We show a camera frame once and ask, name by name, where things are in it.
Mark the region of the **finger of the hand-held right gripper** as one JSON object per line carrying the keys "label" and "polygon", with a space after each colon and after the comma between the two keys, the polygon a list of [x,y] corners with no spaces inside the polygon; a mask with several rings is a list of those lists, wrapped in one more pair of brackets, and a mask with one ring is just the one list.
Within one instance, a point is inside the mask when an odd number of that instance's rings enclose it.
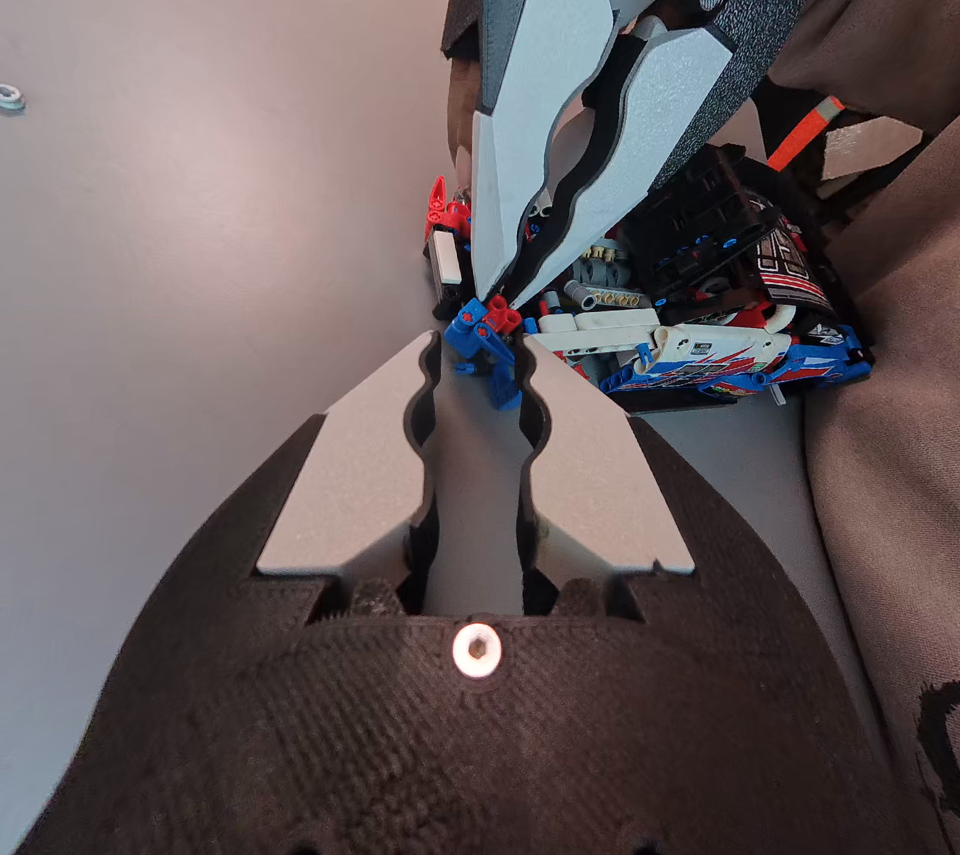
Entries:
{"label": "finger of the hand-held right gripper", "polygon": [[732,55],[707,28],[668,30],[654,16],[618,36],[589,85],[595,104],[580,157],[573,159],[580,120],[554,142],[551,213],[505,285],[510,307],[534,297],[646,197]]}
{"label": "finger of the hand-held right gripper", "polygon": [[471,258],[487,297],[516,261],[545,189],[558,119],[598,74],[620,29],[655,0],[524,0],[496,103],[472,124]]}

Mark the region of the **person's right hand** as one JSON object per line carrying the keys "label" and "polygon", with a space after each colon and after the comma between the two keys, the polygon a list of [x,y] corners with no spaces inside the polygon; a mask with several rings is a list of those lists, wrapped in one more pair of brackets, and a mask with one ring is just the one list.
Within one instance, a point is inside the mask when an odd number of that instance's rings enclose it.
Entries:
{"label": "person's right hand", "polygon": [[450,78],[447,98],[447,144],[458,187],[473,192],[474,113],[481,89],[478,61],[461,57],[449,60]]}

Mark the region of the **blue and red toy piece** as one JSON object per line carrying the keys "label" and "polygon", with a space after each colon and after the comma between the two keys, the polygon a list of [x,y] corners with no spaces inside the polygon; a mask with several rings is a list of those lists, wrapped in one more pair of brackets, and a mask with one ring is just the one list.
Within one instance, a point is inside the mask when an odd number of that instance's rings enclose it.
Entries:
{"label": "blue and red toy piece", "polygon": [[522,326],[522,315],[501,295],[488,303],[477,297],[465,303],[444,331],[448,346],[462,359],[457,374],[484,377],[490,404],[498,412],[522,405],[516,379],[516,355],[510,337]]}

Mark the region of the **person's beige sweater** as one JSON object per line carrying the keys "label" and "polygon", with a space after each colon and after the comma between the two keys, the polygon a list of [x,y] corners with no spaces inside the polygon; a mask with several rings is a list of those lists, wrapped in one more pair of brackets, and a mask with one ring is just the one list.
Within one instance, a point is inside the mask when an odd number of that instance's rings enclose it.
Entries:
{"label": "person's beige sweater", "polygon": [[825,546],[925,853],[958,853],[959,120],[829,257],[874,339],[806,403]]}

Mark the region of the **toy race car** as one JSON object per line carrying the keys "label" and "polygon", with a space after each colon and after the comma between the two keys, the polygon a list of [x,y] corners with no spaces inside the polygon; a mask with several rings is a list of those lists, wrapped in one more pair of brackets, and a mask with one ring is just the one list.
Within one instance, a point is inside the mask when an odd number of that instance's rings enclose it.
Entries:
{"label": "toy race car", "polygon": [[432,186],[434,318],[477,297],[631,415],[735,405],[866,379],[874,357],[797,191],[745,146],[709,144],[523,305],[478,297],[464,189]]}

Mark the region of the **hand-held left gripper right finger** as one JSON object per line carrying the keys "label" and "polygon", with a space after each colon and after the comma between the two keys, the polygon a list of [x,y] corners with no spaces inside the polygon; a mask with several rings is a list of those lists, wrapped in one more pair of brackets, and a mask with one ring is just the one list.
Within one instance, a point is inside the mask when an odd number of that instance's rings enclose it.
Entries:
{"label": "hand-held left gripper right finger", "polygon": [[532,335],[520,357],[522,431],[533,448],[521,472],[519,522],[532,565],[550,582],[594,582],[695,563],[628,415]]}

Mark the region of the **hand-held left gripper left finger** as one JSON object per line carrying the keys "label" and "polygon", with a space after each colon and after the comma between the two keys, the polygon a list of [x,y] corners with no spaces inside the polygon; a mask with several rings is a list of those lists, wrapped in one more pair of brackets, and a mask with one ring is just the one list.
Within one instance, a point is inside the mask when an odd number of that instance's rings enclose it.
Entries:
{"label": "hand-held left gripper left finger", "polygon": [[436,425],[441,345],[426,331],[322,414],[256,561],[262,576],[332,576],[351,592],[400,588],[435,551],[424,445]]}

